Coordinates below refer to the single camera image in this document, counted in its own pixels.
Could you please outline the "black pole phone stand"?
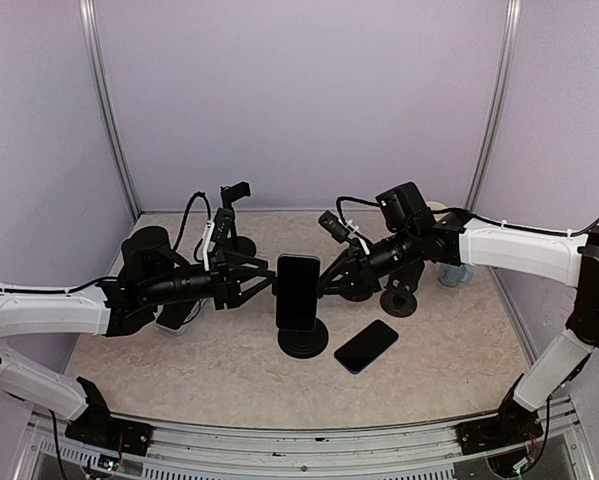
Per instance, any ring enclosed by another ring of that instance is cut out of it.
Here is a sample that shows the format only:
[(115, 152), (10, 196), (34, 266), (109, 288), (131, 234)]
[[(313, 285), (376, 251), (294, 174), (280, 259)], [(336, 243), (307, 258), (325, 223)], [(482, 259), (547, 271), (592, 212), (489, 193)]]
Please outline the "black pole phone stand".
[(328, 329), (320, 319), (315, 321), (315, 328), (310, 332), (280, 329), (277, 334), (280, 349), (295, 359), (310, 359), (320, 355), (328, 341)]
[(250, 184), (246, 181), (238, 182), (232, 186), (220, 187), (222, 207), (227, 209), (232, 215), (232, 224), (230, 226), (230, 233), (228, 236), (228, 247), (231, 251), (236, 253), (254, 257), (257, 252), (256, 244), (252, 239), (238, 234), (236, 226), (236, 212), (234, 209), (234, 203), (236, 201), (250, 196)]

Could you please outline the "teal phone black screen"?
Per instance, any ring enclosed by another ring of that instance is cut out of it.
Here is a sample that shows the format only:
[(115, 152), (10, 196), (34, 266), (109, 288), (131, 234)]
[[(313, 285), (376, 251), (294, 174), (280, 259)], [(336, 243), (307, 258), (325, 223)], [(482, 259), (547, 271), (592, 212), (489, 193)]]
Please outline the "teal phone black screen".
[(315, 329), (320, 260), (282, 254), (277, 259), (275, 322), (280, 330), (308, 333)]

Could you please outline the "blue phone black screen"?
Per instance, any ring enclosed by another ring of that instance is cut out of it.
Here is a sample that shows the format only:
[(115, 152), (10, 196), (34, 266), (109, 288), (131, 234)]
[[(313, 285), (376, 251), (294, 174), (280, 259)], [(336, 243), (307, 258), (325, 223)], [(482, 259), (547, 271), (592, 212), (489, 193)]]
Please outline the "blue phone black screen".
[(382, 320), (374, 320), (334, 352), (334, 358), (351, 374), (365, 370), (385, 353), (399, 334)]

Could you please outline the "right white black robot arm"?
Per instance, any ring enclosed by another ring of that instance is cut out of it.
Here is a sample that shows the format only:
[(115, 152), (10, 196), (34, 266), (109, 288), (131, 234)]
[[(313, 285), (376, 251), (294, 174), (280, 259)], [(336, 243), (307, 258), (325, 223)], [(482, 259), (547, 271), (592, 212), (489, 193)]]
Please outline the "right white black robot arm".
[(389, 236), (371, 242), (341, 211), (318, 222), (347, 249), (320, 276), (319, 295), (363, 301), (380, 293), (383, 310), (406, 317), (427, 262), (501, 268), (560, 282), (576, 290), (564, 330), (511, 388), (492, 419), (490, 433), (502, 444), (525, 432), (535, 412), (574, 378), (599, 349), (599, 224), (580, 231), (542, 230), (480, 217), (465, 209), (434, 211), (408, 182), (373, 201)]

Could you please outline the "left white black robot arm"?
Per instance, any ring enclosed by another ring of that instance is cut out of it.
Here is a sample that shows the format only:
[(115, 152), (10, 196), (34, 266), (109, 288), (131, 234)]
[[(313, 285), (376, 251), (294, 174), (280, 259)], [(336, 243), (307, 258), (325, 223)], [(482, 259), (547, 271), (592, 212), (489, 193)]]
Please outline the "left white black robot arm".
[(154, 320), (182, 326), (184, 308), (201, 299), (216, 309), (235, 309), (272, 285), (266, 261), (218, 249), (203, 263), (176, 252), (168, 232), (144, 227), (121, 247), (115, 277), (77, 287), (17, 287), (0, 283), (0, 390), (54, 412), (100, 445), (112, 443), (119, 424), (97, 386), (59, 374), (10, 347), (7, 338), (39, 333), (130, 336)]

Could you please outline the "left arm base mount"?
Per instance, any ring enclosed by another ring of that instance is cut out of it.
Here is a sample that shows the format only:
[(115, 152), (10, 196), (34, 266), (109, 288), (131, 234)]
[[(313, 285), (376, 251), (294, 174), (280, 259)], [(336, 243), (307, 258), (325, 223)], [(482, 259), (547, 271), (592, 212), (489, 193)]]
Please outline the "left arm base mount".
[(141, 457), (147, 455), (152, 433), (150, 424), (96, 412), (84, 412), (76, 420), (69, 421), (65, 430), (69, 439)]

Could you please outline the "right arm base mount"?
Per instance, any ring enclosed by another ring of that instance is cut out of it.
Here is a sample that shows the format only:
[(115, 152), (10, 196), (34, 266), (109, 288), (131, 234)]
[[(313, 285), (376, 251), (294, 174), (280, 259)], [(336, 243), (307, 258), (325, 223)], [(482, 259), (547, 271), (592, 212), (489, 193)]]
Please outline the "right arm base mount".
[(544, 430), (538, 419), (494, 416), (462, 422), (456, 426), (456, 433), (462, 454), (472, 455), (539, 438)]

